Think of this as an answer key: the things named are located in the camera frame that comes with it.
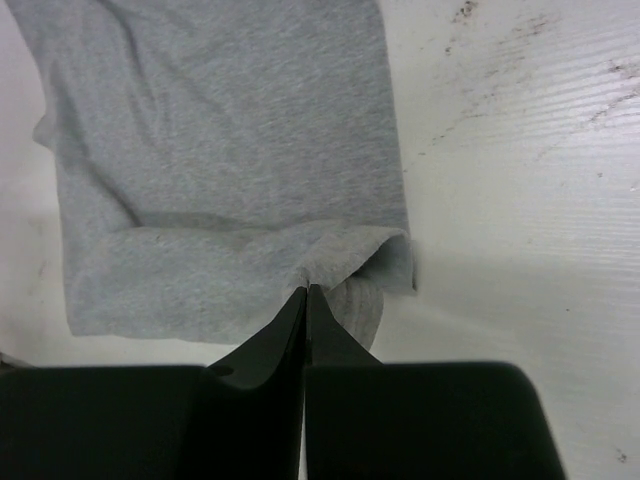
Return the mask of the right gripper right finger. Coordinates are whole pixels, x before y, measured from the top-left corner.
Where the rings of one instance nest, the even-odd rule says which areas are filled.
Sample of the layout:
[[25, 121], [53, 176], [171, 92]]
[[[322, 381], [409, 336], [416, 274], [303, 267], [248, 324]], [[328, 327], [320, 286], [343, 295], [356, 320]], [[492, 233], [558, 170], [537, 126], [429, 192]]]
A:
[[504, 362], [384, 364], [307, 295], [312, 479], [561, 479], [538, 394]]

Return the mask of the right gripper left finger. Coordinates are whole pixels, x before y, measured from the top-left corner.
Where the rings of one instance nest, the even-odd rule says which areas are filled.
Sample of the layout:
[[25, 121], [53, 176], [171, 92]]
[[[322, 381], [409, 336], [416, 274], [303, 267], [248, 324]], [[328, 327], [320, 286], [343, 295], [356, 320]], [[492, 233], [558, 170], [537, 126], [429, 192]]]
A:
[[199, 458], [213, 479], [298, 477], [306, 289], [258, 333], [206, 368]]

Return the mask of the grey tank top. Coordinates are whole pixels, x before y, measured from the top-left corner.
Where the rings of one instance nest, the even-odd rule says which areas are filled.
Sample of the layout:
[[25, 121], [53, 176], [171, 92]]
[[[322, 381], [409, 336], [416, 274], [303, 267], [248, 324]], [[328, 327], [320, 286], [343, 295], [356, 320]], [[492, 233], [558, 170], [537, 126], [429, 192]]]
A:
[[300, 287], [373, 344], [413, 259], [373, 1], [12, 1], [76, 336], [239, 344]]

